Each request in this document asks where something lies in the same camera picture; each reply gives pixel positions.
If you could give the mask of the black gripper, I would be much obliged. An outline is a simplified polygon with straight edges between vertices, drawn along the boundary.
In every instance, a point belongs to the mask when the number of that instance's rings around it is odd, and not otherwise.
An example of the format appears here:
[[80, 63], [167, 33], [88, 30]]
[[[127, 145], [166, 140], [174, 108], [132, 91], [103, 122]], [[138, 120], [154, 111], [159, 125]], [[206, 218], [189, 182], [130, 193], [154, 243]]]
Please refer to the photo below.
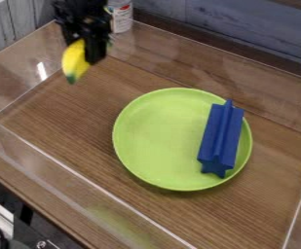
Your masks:
[[86, 26], [92, 29], [83, 34], [84, 59], [90, 64], [98, 63], [111, 46], [108, 0], [52, 0], [52, 7], [67, 45], [79, 39]]

